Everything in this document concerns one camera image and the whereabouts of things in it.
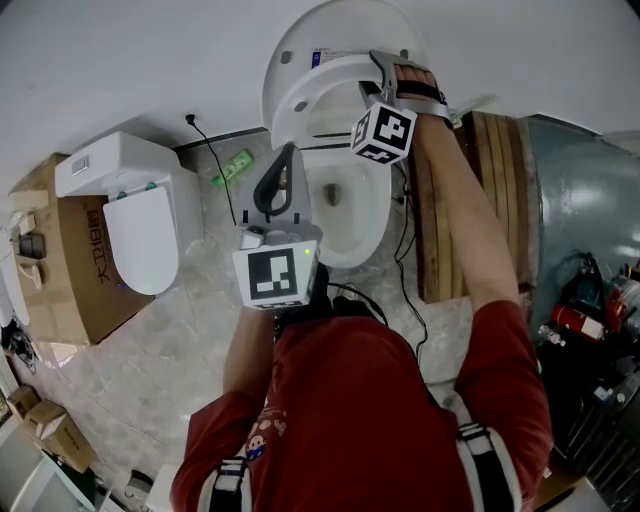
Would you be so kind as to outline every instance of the wooden plank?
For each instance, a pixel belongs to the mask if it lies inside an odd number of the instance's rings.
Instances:
[[[433,177],[433,197],[436,206],[436,229],[438,235],[438,300],[453,298],[453,253],[451,247],[451,231],[444,197]]]
[[[507,210],[509,212],[509,252],[513,268],[517,268],[518,263],[518,191],[516,189],[515,166],[511,151],[511,139],[509,137],[509,127],[507,118],[498,116],[498,132],[500,134],[500,145],[502,147],[502,160],[504,162],[504,181],[507,189]]]
[[[518,283],[529,282],[529,200],[527,195],[527,171],[522,154],[522,140],[515,119],[507,120],[511,154],[516,180],[518,198],[518,256],[516,258],[516,273]]]
[[[438,302],[438,236],[433,178],[427,156],[414,146],[409,159],[409,177],[413,198],[418,296],[427,304]]]
[[[460,147],[462,147],[462,152],[466,157],[469,165],[471,166],[471,170],[473,174],[475,174],[476,178],[480,184],[482,184],[482,170],[480,168],[480,154],[478,151],[477,138],[475,134],[475,125],[473,122],[474,113],[469,112],[462,117],[462,128],[456,130],[456,138],[458,142],[460,142]]]
[[[496,214],[504,229],[504,235],[509,236],[509,210],[507,208],[507,186],[504,176],[504,163],[502,161],[502,146],[498,121],[493,114],[485,114],[487,133],[489,134],[489,146],[491,148],[491,161],[493,163],[493,177],[496,187]]]
[[[489,146],[489,134],[487,133],[487,124],[485,115],[482,112],[472,112],[471,119],[473,121],[473,133],[476,139],[476,148],[478,150],[478,159],[480,161],[480,173],[482,179],[482,188],[484,188],[487,198],[496,209],[496,185],[493,177],[493,161],[491,159],[491,147]]]
[[[455,130],[455,135],[456,135],[458,144],[460,145],[460,149],[462,149],[462,152],[464,153],[464,156],[467,159],[467,161],[470,162],[471,161],[471,158],[469,155],[470,147],[467,141],[465,119],[463,119],[462,121],[462,126],[457,130]],[[453,239],[451,240],[451,247],[452,247],[451,249],[451,257],[452,257],[451,296],[454,299],[459,299],[466,295],[464,290],[464,274],[462,273],[462,265],[460,264],[460,258],[458,258],[455,248],[453,247]]]

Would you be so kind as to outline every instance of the white toilet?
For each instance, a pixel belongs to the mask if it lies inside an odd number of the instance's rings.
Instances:
[[[364,263],[389,218],[391,166],[349,147],[351,129],[366,110],[358,82],[381,80],[369,49],[405,50],[426,64],[424,40],[398,7],[334,0],[292,23],[273,51],[263,85],[262,118],[272,147],[293,141],[302,150],[312,220],[324,233],[320,262],[329,267]],[[325,59],[331,53],[341,56]]]
[[[153,142],[113,133],[56,167],[56,195],[107,195],[104,216],[122,280],[157,295],[178,275],[180,260],[202,240],[198,177]]]

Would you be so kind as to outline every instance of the white wall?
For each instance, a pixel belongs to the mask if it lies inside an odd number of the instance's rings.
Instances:
[[[0,16],[0,193],[116,125],[167,145],[261,125],[286,27],[320,0],[19,0]],[[625,0],[397,0],[455,106],[640,128],[640,20]]]

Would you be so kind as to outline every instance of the red shirt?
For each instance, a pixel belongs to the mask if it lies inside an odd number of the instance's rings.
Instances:
[[[287,328],[274,359],[267,406],[228,393],[191,417],[177,512],[197,510],[204,481],[244,444],[254,511],[472,510],[456,419],[429,404],[398,334],[368,318],[309,322]],[[529,502],[552,439],[518,306],[476,313],[456,390],[502,436]]]

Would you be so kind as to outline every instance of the tiled floor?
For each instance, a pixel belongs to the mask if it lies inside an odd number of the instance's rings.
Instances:
[[[214,145],[222,162],[243,148],[258,158],[270,149],[269,135]],[[35,376],[14,362],[24,382],[69,410],[98,453],[96,473],[119,489],[132,469],[154,477],[163,463],[181,461],[189,416],[220,396],[223,361],[241,306],[231,261],[238,232],[224,188],[209,183],[216,174],[213,157],[206,146],[180,157],[184,167],[200,175],[206,238],[188,255],[175,286],[96,347],[77,351],[40,344],[42,362]],[[232,194],[241,181],[231,182]],[[400,183],[396,176],[396,197]],[[402,298],[392,257],[403,208],[392,201],[383,242],[369,261],[332,278],[351,281],[373,297],[391,327],[415,346],[421,327]],[[466,352],[470,304],[463,299],[425,306],[416,296],[413,250],[406,267],[408,293],[429,328],[423,375],[432,382],[453,379]]]

